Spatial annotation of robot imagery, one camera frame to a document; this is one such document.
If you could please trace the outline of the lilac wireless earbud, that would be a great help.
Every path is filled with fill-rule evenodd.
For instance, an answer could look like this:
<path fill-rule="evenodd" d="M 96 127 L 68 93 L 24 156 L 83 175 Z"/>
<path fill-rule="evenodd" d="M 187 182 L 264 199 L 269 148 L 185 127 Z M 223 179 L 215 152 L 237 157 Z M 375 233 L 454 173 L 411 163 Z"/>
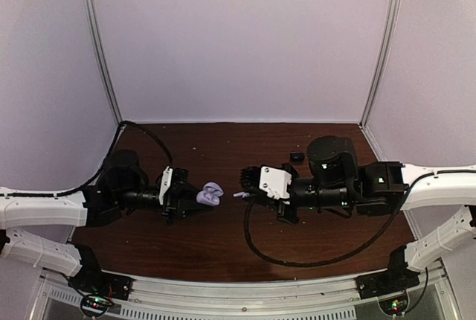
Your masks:
<path fill-rule="evenodd" d="M 247 193 L 247 192 L 241 191 L 241 192 L 238 192 L 238 193 L 234 193 L 234 194 L 233 194 L 233 197 L 234 197 L 234 198 L 242 198 L 242 199 L 244 199 L 244 198 L 250 197 L 250 194 Z"/>

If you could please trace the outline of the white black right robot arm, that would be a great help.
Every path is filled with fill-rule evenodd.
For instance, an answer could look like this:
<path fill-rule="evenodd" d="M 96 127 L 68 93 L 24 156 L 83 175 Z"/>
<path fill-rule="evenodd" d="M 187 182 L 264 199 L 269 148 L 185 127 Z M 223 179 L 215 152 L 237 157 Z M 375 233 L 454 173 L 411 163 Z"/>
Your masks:
<path fill-rule="evenodd" d="M 475 238 L 475 166 L 421 167 L 399 161 L 358 165 L 350 138 L 327 135 L 311 141 L 305 152 L 292 152 L 281 167 L 266 164 L 242 170 L 240 183 L 247 201 L 243 221 L 249 249 L 264 261 L 293 268 L 328 266 L 350 259 L 373 245 L 400 211 L 456 205 L 457 212 L 421 239 L 390 254 L 382 286 L 391 292 L 419 274 L 428 264 Z M 296 224 L 300 208 L 352 215 L 387 216 L 381 228 L 352 251 L 328 260 L 291 262 L 261 252 L 251 236 L 250 216 L 255 205 L 270 207 L 277 220 Z"/>

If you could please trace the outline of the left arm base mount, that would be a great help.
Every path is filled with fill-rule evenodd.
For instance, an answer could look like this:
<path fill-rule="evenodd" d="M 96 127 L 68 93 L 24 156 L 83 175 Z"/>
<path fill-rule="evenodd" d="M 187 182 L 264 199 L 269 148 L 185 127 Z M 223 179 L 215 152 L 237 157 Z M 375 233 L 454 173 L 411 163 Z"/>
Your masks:
<path fill-rule="evenodd" d="M 69 276 L 73 287 L 82 292 L 91 292 L 107 298 L 127 301 L 132 286 L 128 276 L 104 272 L 93 250 L 84 245 L 74 245 L 79 252 L 80 270 Z"/>

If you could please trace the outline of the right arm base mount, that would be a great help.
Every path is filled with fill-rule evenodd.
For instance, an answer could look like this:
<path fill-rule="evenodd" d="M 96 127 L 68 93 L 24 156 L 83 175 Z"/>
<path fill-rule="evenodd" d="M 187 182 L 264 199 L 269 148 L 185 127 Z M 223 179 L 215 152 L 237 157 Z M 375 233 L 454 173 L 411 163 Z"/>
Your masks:
<path fill-rule="evenodd" d="M 386 270 L 355 279 L 360 299 L 389 295 L 419 285 L 419 273 L 408 268 L 405 250 L 406 247 L 401 246 L 390 253 Z"/>

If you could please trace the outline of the lilac earbud charging case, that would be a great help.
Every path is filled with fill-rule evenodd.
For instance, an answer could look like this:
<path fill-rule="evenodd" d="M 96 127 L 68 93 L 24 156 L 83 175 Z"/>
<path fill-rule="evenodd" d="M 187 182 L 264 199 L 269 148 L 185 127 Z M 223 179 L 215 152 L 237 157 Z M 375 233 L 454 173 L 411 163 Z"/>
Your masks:
<path fill-rule="evenodd" d="M 216 207 L 224 195 L 223 189 L 215 182 L 206 183 L 196 195 L 196 201 L 203 205 Z"/>

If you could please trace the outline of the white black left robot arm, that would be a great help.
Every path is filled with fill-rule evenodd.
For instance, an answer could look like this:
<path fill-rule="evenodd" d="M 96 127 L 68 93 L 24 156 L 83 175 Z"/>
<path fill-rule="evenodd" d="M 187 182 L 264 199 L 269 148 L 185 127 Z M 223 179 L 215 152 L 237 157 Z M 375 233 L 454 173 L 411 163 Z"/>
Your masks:
<path fill-rule="evenodd" d="M 106 157 L 95 185 L 56 193 L 1 189 L 1 257 L 47 268 L 78 281 L 91 293 L 107 285 L 94 252 L 87 246 L 58 243 L 26 232 L 35 225 L 102 227 L 124 211 L 157 211 L 172 224 L 186 216 L 210 211 L 205 190 L 188 182 L 185 169 L 166 167 L 151 185 L 133 150 Z"/>

